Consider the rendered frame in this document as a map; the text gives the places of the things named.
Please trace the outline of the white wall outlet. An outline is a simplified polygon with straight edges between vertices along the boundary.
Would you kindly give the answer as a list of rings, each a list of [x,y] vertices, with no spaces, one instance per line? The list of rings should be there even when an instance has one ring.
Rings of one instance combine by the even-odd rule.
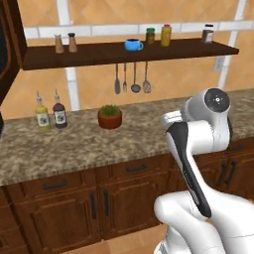
[[[216,57],[215,62],[214,62],[213,70],[214,71],[221,71],[222,67],[223,67],[223,62],[224,62],[224,56]]]

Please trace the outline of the wide brown drawer front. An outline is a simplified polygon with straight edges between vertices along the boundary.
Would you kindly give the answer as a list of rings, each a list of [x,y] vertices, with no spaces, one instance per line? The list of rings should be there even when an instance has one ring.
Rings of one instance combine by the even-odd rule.
[[[43,184],[51,185],[67,180],[67,185],[53,190],[43,190]],[[42,196],[50,193],[67,191],[75,189],[81,185],[81,177],[79,172],[57,175],[20,184],[21,190],[25,197]]]

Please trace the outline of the dark vinegar bottle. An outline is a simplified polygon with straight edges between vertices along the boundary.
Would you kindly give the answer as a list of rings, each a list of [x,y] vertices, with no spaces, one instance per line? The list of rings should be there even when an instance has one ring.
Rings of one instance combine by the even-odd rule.
[[[57,90],[55,90],[55,101],[56,103],[53,107],[53,111],[55,116],[56,127],[59,129],[62,129],[67,126],[67,121],[66,121],[66,115],[65,115],[65,108],[61,104],[60,96]]]

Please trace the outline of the yellow jar with red lid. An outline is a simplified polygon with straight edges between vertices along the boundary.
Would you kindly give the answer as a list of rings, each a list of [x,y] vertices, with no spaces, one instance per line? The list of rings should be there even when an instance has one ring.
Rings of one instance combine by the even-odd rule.
[[[168,47],[170,45],[171,33],[172,33],[171,25],[170,24],[165,24],[163,26],[162,32],[161,32],[161,45],[163,47]]]

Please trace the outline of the hanging grey slotted spoon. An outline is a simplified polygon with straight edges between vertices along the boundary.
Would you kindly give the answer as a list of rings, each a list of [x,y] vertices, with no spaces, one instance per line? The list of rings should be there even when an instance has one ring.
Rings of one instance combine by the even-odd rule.
[[[151,93],[151,84],[148,80],[148,62],[145,62],[145,79],[143,81],[143,90],[145,93]]]

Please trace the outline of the dark wooden wall cabinet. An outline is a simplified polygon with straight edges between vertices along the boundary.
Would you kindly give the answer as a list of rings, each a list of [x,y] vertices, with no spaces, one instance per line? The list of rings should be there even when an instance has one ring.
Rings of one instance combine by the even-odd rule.
[[[23,67],[26,51],[18,0],[0,0],[0,105]]]

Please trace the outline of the hanging grey ladle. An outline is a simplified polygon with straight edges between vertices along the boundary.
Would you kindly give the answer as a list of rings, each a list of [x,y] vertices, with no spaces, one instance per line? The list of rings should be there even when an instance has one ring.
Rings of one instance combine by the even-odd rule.
[[[138,93],[141,90],[141,86],[136,83],[136,71],[133,71],[133,84],[131,85],[131,90]]]

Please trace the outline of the dark jar with white lid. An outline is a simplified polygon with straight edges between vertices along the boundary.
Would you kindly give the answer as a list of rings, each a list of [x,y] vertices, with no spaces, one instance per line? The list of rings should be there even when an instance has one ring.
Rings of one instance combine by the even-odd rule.
[[[203,43],[211,43],[213,36],[213,25],[212,24],[205,24],[204,29],[202,31],[201,41]]]

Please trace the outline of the hanging grey spatula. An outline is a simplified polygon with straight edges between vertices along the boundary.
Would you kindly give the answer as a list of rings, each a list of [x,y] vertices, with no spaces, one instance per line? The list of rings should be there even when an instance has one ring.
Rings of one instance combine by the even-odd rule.
[[[118,63],[115,66],[115,83],[114,83],[115,93],[120,93],[120,80],[118,77]]]

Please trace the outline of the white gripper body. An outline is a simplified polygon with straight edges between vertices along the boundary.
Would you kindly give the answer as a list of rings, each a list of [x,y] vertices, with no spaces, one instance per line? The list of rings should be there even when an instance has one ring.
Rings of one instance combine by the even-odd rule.
[[[166,127],[175,122],[181,122],[183,120],[180,110],[165,113],[161,116],[161,124]]]

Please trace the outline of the dark wooden wall shelf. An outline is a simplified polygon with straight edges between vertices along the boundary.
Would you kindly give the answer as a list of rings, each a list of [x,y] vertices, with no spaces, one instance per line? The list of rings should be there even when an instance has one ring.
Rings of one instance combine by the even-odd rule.
[[[124,43],[80,44],[76,53],[68,46],[57,54],[54,46],[28,47],[23,70],[86,66],[99,64],[124,64],[191,58],[238,55],[239,50],[222,43],[204,44],[200,38],[171,40],[168,47],[159,41],[145,46],[142,51],[127,52]]]

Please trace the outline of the green-lidded dark jar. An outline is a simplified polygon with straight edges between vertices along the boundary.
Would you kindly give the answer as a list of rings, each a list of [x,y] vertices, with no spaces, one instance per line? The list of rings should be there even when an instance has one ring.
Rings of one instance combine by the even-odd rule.
[[[155,29],[148,28],[146,30],[146,44],[152,45],[155,42]]]

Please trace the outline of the tan shaker with dark cap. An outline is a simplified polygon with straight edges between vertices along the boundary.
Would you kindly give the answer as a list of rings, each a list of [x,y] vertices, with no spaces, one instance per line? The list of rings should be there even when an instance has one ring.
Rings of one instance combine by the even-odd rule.
[[[77,52],[77,45],[76,45],[76,41],[75,41],[75,33],[68,33],[68,38],[69,38],[68,50],[71,53],[76,53]]]

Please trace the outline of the blue mug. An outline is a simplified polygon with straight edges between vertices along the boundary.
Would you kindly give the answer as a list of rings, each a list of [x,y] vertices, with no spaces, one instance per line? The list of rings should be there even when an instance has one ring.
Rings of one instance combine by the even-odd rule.
[[[138,39],[128,39],[125,41],[125,50],[129,52],[142,51],[144,48],[143,43]]]

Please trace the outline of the tan shaker with silver cap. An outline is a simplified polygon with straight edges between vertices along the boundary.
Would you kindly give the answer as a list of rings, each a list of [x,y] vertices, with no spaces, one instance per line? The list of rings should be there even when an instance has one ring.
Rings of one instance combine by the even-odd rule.
[[[57,54],[62,54],[64,52],[64,46],[61,35],[55,35],[55,46]]]

